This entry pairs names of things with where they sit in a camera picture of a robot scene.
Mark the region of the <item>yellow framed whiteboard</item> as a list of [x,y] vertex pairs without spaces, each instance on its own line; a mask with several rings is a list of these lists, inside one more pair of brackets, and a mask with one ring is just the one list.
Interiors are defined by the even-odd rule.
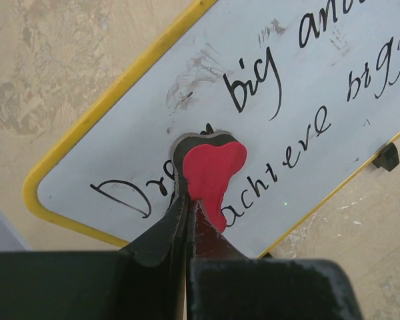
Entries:
[[221,213],[258,256],[400,133],[400,1],[196,1],[30,172],[25,204],[124,245],[170,204],[174,141],[207,126],[247,148]]

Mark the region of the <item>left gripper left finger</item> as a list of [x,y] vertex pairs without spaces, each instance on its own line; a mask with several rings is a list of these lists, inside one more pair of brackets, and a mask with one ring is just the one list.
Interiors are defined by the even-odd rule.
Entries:
[[111,251],[33,251],[0,216],[0,319],[186,319],[188,208]]

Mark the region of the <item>red whiteboard eraser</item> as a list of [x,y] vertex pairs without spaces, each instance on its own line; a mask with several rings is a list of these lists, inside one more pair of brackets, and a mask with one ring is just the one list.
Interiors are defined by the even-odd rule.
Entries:
[[188,195],[203,204],[205,216],[222,233],[227,220],[221,212],[231,178],[245,165],[247,148],[228,131],[208,135],[186,133],[170,152],[174,168],[175,196]]

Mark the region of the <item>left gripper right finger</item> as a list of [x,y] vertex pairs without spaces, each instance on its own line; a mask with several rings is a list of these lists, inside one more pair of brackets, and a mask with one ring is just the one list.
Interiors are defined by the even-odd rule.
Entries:
[[250,259],[212,226],[203,204],[189,210],[188,319],[354,319],[342,268],[324,259]]

